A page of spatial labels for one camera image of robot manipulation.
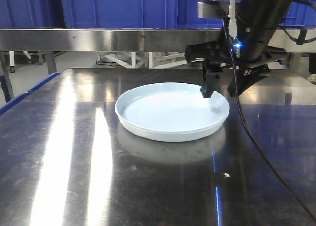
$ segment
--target plate rim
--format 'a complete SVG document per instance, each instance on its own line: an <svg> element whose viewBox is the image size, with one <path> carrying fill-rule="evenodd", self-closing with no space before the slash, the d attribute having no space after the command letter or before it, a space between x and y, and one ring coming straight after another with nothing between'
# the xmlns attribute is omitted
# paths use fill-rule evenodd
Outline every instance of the plate rim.
<svg viewBox="0 0 316 226"><path fill-rule="evenodd" d="M144 130L144 131L148 131L148 132L152 132L152 133L158 133L158 134L164 134L164 135L177 135L177 134L192 134L192 133L196 133L196 132L202 132L202 131L206 131L208 129L211 129L215 126L217 126L219 123L223 123L227 117L228 117L228 114L229 114L229 110L230 110L230 106L229 106L229 103L228 101L226 100L226 98L224 98L224 96L222 96L220 93L214 91L215 93L217 93L227 104L227 113L225 115L225 117L221 120L218 120L216 121L215 123L212 123L211 125L209 126L206 126L206 127L203 127L203 128L199 128L199 129L193 129L193 130L186 130L186 131L160 131L160 130L154 130L154 129L148 129L148 128L144 128L142 126L138 126L136 124L133 124L132 122L126 120L124 117L122 117L122 115L119 113L118 109L117 109L117 103L118 101L120 100L120 98L123 96L123 95L126 95L128 94L129 92L132 92L132 91L135 91L136 89L140 89L140 88L143 88L145 86L154 86L154 85L161 85L161 84L183 84L183 85L190 85L190 86L198 86L200 87L199 85L196 85L196 84L191 84L191 83L184 83L184 82L159 82L159 83L151 83L151 84L145 84L145 85L141 85L141 86L138 86L138 87L135 87L135 88L132 88L126 92L124 92L123 94L121 94L118 99L116 100L115 102L115 113L116 115L118 116L119 120L124 120L126 123L128 123L129 125L133 126L133 127L136 127L136 128L139 128L141 130Z"/></svg>

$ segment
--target robotic arm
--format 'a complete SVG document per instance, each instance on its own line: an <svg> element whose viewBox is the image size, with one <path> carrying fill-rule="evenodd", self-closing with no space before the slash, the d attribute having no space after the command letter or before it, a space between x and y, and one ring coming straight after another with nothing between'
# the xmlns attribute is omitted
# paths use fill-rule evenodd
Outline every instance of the robotic arm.
<svg viewBox="0 0 316 226"><path fill-rule="evenodd" d="M278 24L294 0L241 0L236 4L237 32L230 32L230 49L235 56L238 95L248 87L266 76L260 75L271 61L288 57L284 49L268 47L267 44L277 29ZM186 60L190 62L202 61L203 83L201 92L204 97L211 97L214 88L212 83L218 77L216 72L222 68L231 67L229 50L223 29L230 27L228 17L229 4L227 2L204 0L199 2L199 16L207 18L222 18L221 35L215 41L189 45L185 52ZM236 95L234 81L228 87L231 96Z"/></svg>

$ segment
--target blue crate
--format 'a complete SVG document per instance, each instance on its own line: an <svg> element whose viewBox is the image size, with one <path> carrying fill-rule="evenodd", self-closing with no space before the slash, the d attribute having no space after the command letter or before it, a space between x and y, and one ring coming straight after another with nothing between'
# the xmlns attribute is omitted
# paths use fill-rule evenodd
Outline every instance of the blue crate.
<svg viewBox="0 0 316 226"><path fill-rule="evenodd" d="M316 0L303 0L316 3ZM303 4L293 3L282 23L288 27L316 27L316 12Z"/></svg>
<svg viewBox="0 0 316 226"><path fill-rule="evenodd" d="M0 28L64 27L60 0L0 0Z"/></svg>
<svg viewBox="0 0 316 226"><path fill-rule="evenodd" d="M199 1L201 0L179 0L177 28L218 28L222 26L221 19L198 18Z"/></svg>
<svg viewBox="0 0 316 226"><path fill-rule="evenodd" d="M163 28L176 25L178 0L62 0L70 28Z"/></svg>

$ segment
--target white plate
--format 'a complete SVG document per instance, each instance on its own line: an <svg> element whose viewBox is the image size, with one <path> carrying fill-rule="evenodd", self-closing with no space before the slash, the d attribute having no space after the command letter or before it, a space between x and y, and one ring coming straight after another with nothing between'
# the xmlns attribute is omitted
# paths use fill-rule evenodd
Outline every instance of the white plate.
<svg viewBox="0 0 316 226"><path fill-rule="evenodd" d="M203 98L200 86L156 83L122 94L115 112L132 133L164 142L185 142L217 131L228 116L227 100L217 92Z"/></svg>

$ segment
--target table surface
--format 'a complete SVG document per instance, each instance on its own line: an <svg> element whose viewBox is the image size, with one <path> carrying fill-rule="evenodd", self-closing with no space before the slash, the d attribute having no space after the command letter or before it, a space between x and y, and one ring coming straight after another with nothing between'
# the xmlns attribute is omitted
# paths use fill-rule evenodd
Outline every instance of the table surface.
<svg viewBox="0 0 316 226"><path fill-rule="evenodd" d="M309 226L230 113L204 139L162 143L115 115L125 91L200 84L202 70L68 69L0 117L1 226ZM267 157L316 215L316 87L286 70L242 96Z"/></svg>

